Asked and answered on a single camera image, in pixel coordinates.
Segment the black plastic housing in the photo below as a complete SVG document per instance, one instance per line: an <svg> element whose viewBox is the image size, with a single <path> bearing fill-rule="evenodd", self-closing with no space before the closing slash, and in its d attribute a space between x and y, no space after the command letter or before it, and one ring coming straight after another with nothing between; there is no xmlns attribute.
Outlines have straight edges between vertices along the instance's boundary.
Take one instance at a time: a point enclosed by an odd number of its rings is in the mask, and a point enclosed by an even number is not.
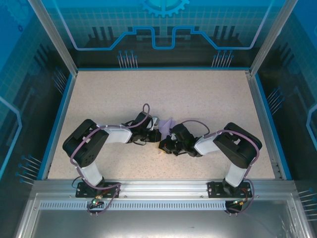
<svg viewBox="0 0 317 238"><path fill-rule="evenodd" d="M63 150L70 157L78 145L89 135L97 124L90 119L86 119L79 127L65 140L63 143ZM78 166L83 168L90 165L99 154L109 134L104 130L97 131L90 140L86 142L74 156L74 160Z"/></svg>
<svg viewBox="0 0 317 238"><path fill-rule="evenodd" d="M262 143L259 139L257 139L255 136L251 135L235 123L228 123L224 129L239 132L251 139L256 144L259 150L262 148ZM257 154L254 146L249 141L235 134L231 135L227 132L222 133L217 136L213 140L213 142L234 165L242 169L247 169L251 161Z"/></svg>

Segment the metal pin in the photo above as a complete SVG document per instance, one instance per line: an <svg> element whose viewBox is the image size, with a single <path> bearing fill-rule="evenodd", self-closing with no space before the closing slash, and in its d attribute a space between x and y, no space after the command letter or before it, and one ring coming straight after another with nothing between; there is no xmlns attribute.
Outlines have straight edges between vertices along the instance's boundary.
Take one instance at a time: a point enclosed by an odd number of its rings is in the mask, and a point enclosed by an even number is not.
<svg viewBox="0 0 317 238"><path fill-rule="evenodd" d="M222 58L222 55L219 55L219 60L218 60L217 67L219 67L219 63L220 63L221 58Z"/></svg>
<svg viewBox="0 0 317 238"><path fill-rule="evenodd" d="M36 170L39 170L38 168L34 167L33 165L30 165L29 162L26 162L25 165L28 166L28 167L34 168L34 169L36 169Z"/></svg>
<svg viewBox="0 0 317 238"><path fill-rule="evenodd" d="M312 199L301 201L301 202L303 203L303 202L310 202L310 201L317 202L317 199L313 197Z"/></svg>
<svg viewBox="0 0 317 238"><path fill-rule="evenodd" d="M227 67L227 64L228 64L228 62L229 62L229 59L230 59L230 55L231 55L231 53L233 52L233 50L229 50L229 56L228 56L228 59L227 59L227 62L226 62L226 65L225 65L225 67Z"/></svg>
<svg viewBox="0 0 317 238"><path fill-rule="evenodd" d="M304 212L316 211L317 209L304 210Z"/></svg>
<svg viewBox="0 0 317 238"><path fill-rule="evenodd" d="M33 159L33 160L35 160L35 161L37 161L37 162L40 162L40 164L42 163L41 161L39 161L39 160L35 159L34 157L32 157L32 155L31 155L31 154L30 154L30 155L28 155L28 158L29 158L29 159Z"/></svg>
<svg viewBox="0 0 317 238"><path fill-rule="evenodd" d="M276 93L276 88L273 89L273 91L270 93L270 95L266 98L266 100L269 100L271 96L273 96Z"/></svg>
<svg viewBox="0 0 317 238"><path fill-rule="evenodd" d="M125 56L122 56L122 58L123 58L123 60L124 60L125 68L128 68L128 67L127 67L127 62L126 62L126 60L125 60Z"/></svg>
<svg viewBox="0 0 317 238"><path fill-rule="evenodd" d="M317 205L317 203L309 204L309 205L304 205L303 207L310 207L310 206L315 206L315 205Z"/></svg>
<svg viewBox="0 0 317 238"><path fill-rule="evenodd" d="M274 115L280 108L282 108L282 105L279 105L279 107L272 113L272 115Z"/></svg>
<svg viewBox="0 0 317 238"><path fill-rule="evenodd" d="M281 86L279 86L277 89L274 88L273 92L271 92L271 94L267 97L267 100L270 100L271 97L273 97L280 89L281 89Z"/></svg>
<svg viewBox="0 0 317 238"><path fill-rule="evenodd" d="M121 62L120 62L120 56L117 56L117 58L118 58L118 61L119 61L120 68L122 68L121 67Z"/></svg>
<svg viewBox="0 0 317 238"><path fill-rule="evenodd" d="M52 80L54 80L54 82L55 82L55 87L57 88L57 89L59 89L60 90L60 92L63 92L64 91L64 89L63 89L63 87L60 85L60 83L58 83L57 82L57 80L56 79L54 79L53 77L52 77Z"/></svg>
<svg viewBox="0 0 317 238"><path fill-rule="evenodd" d="M317 193L312 193L312 194L309 194L309 195L305 195L305 196L301 196L299 198L303 198L303 197L309 197L309 196L313 196L313 195L316 195Z"/></svg>
<svg viewBox="0 0 317 238"><path fill-rule="evenodd" d="M66 83L64 82L64 80L56 73L56 71L54 71L54 75L56 76L56 78L58 79L58 81L61 83L61 85L63 87L66 86Z"/></svg>
<svg viewBox="0 0 317 238"><path fill-rule="evenodd" d="M271 112L275 112L276 109L282 108L282 104L281 103L284 102L284 101L285 101L285 98L282 98L282 100L278 104L275 104L274 108L271 109Z"/></svg>
<svg viewBox="0 0 317 238"><path fill-rule="evenodd" d="M213 60L212 60L212 64L211 64L211 66L213 67L213 63L214 63L214 60L216 59L216 55L213 55Z"/></svg>
<svg viewBox="0 0 317 238"><path fill-rule="evenodd" d="M131 68L132 68L132 61L131 61L131 56L129 56L129 59L130 59L130 64L131 64Z"/></svg>
<svg viewBox="0 0 317 238"><path fill-rule="evenodd" d="M57 69L58 73L60 74L60 76L65 80L65 82L67 82L67 78L65 77L65 75L61 73L61 69L59 69L57 67L56 67L56 69Z"/></svg>
<svg viewBox="0 0 317 238"><path fill-rule="evenodd" d="M31 179L31 178L29 178L29 177L23 176L23 175L19 174L18 172L15 173L15 176L16 176L16 177L20 176L20 177L22 177L22 178L25 178L25 179L29 179L29 180L34 181L34 179Z"/></svg>
<svg viewBox="0 0 317 238"><path fill-rule="evenodd" d="M223 61L223 65L222 65L223 68L224 68L224 64L225 64L226 61L227 61L228 55L225 55L224 57L225 57L225 59L224 59L224 61Z"/></svg>
<svg viewBox="0 0 317 238"><path fill-rule="evenodd" d="M129 66L129 60L128 60L129 59L128 58L128 51L124 51L124 52L125 52L125 56L127 57L127 61L128 61L127 63L128 63L128 68L129 68L130 66Z"/></svg>
<svg viewBox="0 0 317 238"><path fill-rule="evenodd" d="M58 85L55 83L54 84L55 88L57 88L57 90L61 93L61 95L63 95L63 92L59 89Z"/></svg>
<svg viewBox="0 0 317 238"><path fill-rule="evenodd" d="M35 175L30 174L30 173L26 172L25 170L23 170L22 174L24 174L24 175L29 175L29 176L32 176L32 177L34 177L34 178L37 178Z"/></svg>
<svg viewBox="0 0 317 238"><path fill-rule="evenodd" d="M123 67L123 59L122 59L122 51L118 51L119 52L119 54L120 54L120 58L121 58L121 63L122 63L122 67Z"/></svg>
<svg viewBox="0 0 317 238"><path fill-rule="evenodd" d="M30 184L30 185L33 185L31 182L24 181L24 179L21 178L21 179L20 179L20 183L23 183L23 182L24 182L24 183L28 183L28 184Z"/></svg>
<svg viewBox="0 0 317 238"><path fill-rule="evenodd" d="M227 53L227 50L224 50L223 51L223 56L222 56L222 59L221 59L221 63L220 63L220 67L221 67L221 65L222 65L222 61L223 61L223 59L224 59L224 55Z"/></svg>
<svg viewBox="0 0 317 238"><path fill-rule="evenodd" d="M312 187L310 187L308 190L306 190L306 191L302 191L302 192L299 192L298 194L301 194L301 193L304 193L304 192L313 192L314 190L313 190L313 188Z"/></svg>
<svg viewBox="0 0 317 238"><path fill-rule="evenodd" d="M131 55L132 55L133 67L135 67L135 64L134 64L134 56L133 56L134 51L130 51L130 53L131 53Z"/></svg>
<svg viewBox="0 0 317 238"><path fill-rule="evenodd" d="M280 95L277 95L274 100L271 100L271 101L268 103L268 106L271 107L272 104L273 104L276 100L279 99L279 96L282 96L282 93L281 93Z"/></svg>
<svg viewBox="0 0 317 238"><path fill-rule="evenodd" d="M285 101L285 98L282 98L282 100L278 103L278 104L275 104L275 106L274 107L271 107L271 111L274 111L275 110L275 108L277 108L282 102L284 102Z"/></svg>
<svg viewBox="0 0 317 238"><path fill-rule="evenodd" d="M29 169L29 168L23 166L22 164L19 164L18 167L19 167L19 168L24 168L24 169L26 169L26 170L28 170L28 171L31 171L31 172L33 172L33 173L36 173L36 174L38 173L38 172L35 172L34 170L31 170L31 169Z"/></svg>
<svg viewBox="0 0 317 238"><path fill-rule="evenodd" d="M137 56L134 56L134 59L135 59L135 65L137 66L137 68L138 68L138 60L137 60Z"/></svg>
<svg viewBox="0 0 317 238"><path fill-rule="evenodd" d="M216 57L216 62L215 62L215 64L217 63L217 60L218 60L218 57L219 57L220 52L221 52L221 50L218 50L218 55L217 55L217 57Z"/></svg>
<svg viewBox="0 0 317 238"><path fill-rule="evenodd" d="M279 98L278 98L278 94L275 93L274 96L271 97L270 100L267 102L268 106L270 107L270 106L271 106L271 103L272 103L273 101L276 101L276 99L279 99Z"/></svg>
<svg viewBox="0 0 317 238"><path fill-rule="evenodd" d="M227 68L230 67L230 64L231 64L231 61L232 61L232 58L233 58L233 57L234 57L234 56L231 56L231 57L230 57L230 61L229 61L229 64L228 64Z"/></svg>
<svg viewBox="0 0 317 238"><path fill-rule="evenodd" d="M37 165L37 166L41 166L41 165L39 165L38 163L35 163L35 162L33 162L32 160L27 159L24 155L21 156L21 159L22 159L22 160L27 160L27 161L29 161L29 162L31 162L32 164L35 164L35 165Z"/></svg>
<svg viewBox="0 0 317 238"><path fill-rule="evenodd" d="M275 108L275 106L280 102L281 100L277 100L273 105L269 106L270 107L270 111L272 111L273 108Z"/></svg>

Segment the blue border trim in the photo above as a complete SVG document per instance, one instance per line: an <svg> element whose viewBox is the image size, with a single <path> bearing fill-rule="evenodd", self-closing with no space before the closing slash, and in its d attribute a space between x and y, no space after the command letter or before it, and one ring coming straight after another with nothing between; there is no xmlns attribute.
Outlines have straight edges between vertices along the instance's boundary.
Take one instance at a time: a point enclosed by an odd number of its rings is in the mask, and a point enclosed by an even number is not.
<svg viewBox="0 0 317 238"><path fill-rule="evenodd" d="M275 127L275 124L274 124L274 121L273 121L272 114L271 114L271 112L269 110L269 107L268 107L268 103L267 103L267 100L266 100L266 97L265 97L265 94L264 94L264 90L263 90L259 75L256 74L255 78L256 78L256 82L258 84L259 91L260 91L260 94L261 94L261 97L262 97L262 101L263 101L263 104L264 104L264 107L265 107L265 111L266 111L266 114L267 114L267 117L268 117L268 122L269 122L269 124L271 126L271 129L272 129L272 132L273 132L273 136L274 136L274 139L275 139L276 147L277 147L279 156L281 158L281 163L282 163L282 167L283 168L280 168L280 169L284 170L284 173L285 173L285 176L286 176L287 180L292 180L292 176L291 176L291 173L289 171L289 168L288 168L288 165L287 165L287 162L286 162L286 158L285 158L285 155L284 155L284 152L283 152L283 148L282 148L281 142L279 140L279 137L278 137L278 134L277 134L277 131L276 131L276 127Z"/></svg>
<svg viewBox="0 0 317 238"><path fill-rule="evenodd" d="M313 112L315 112L317 110L317 104L313 105L309 111L308 111L308 115L307 115L307 121L306 121L306 128L308 130L309 135L311 136L311 139L313 141L313 144L315 146L315 149L317 150L317 140L315 138L315 135L313 133L313 130L311 128L311 120L312 120L312 114Z"/></svg>
<svg viewBox="0 0 317 238"><path fill-rule="evenodd" d="M56 145L58 142L58 138L61 132L61 128L63 126L63 122L66 116L67 108L69 105L70 97L73 92L73 88L75 85L76 77L74 77L72 74L68 77L68 81L65 87L65 91L63 94L63 97L61 99L61 102L59 104L59 108L57 111L57 115L55 118L55 122L51 131L51 135L48 141L48 145L46 146L46 150L44 153L44 157L41 163L41 167L38 173L37 180L43 180L45 179L44 176L47 175L50 167L50 163L52 162L53 155L56 150Z"/></svg>
<svg viewBox="0 0 317 238"><path fill-rule="evenodd" d="M250 70L249 67L153 67L153 68L78 68L78 71L144 71L144 70Z"/></svg>
<svg viewBox="0 0 317 238"><path fill-rule="evenodd" d="M9 159L10 159L10 156L12 154L13 148L14 148L14 146L16 144L16 141L17 141L17 139L19 137L19 134L20 134L20 132L22 130L22 120L21 120L21 115L20 115L19 110L17 108L15 108L14 105L12 105L9 102L7 102L3 97L0 97L0 102L5 104L16 115L16 118L18 120L18 125L19 125L18 129L15 132L14 138L12 139L12 142L11 142L11 145L9 147L9 150L8 150L6 156L5 156L5 159L3 161L1 169L0 169L0 180L1 180L1 178L3 176L3 173L4 173L4 170L5 170L8 162L9 162Z"/></svg>

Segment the gear graphic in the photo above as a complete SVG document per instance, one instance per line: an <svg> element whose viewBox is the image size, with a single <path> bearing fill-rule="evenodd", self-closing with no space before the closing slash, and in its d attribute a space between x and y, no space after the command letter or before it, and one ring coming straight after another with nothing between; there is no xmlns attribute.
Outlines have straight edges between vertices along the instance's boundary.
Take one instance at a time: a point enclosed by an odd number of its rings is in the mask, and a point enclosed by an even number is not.
<svg viewBox="0 0 317 238"><path fill-rule="evenodd" d="M27 0L2 0L0 5L7 7L8 12L19 25L22 25L29 15Z"/></svg>
<svg viewBox="0 0 317 238"><path fill-rule="evenodd" d="M149 14L153 13L156 17L172 17L173 14L178 14L179 10L184 10L189 0L140 0L140 3L143 10L147 10Z"/></svg>

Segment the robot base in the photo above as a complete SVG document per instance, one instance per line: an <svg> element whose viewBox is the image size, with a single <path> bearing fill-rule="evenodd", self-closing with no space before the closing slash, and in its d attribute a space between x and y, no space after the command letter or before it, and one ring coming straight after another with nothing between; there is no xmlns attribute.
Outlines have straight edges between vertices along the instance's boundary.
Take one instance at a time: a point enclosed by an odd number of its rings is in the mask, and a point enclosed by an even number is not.
<svg viewBox="0 0 317 238"><path fill-rule="evenodd" d="M237 187L237 190L235 193L230 196L228 193L226 193L223 189L223 183L222 182L208 182L207 183L207 190L208 190L208 197L209 198L245 198L246 194L241 190L245 188L248 191L248 198L252 197L252 191L250 184L248 182L242 182Z"/></svg>
<svg viewBox="0 0 317 238"><path fill-rule="evenodd" d="M117 184L117 182L107 182L102 187L112 186L115 184ZM104 193L105 190L97 190L97 189L89 187L85 182L79 182L77 184L77 191L76 191L75 197L94 198L94 197L100 195L101 193L103 193L103 198L112 198L116 189L117 188L114 187L112 189L109 189L106 193Z"/></svg>

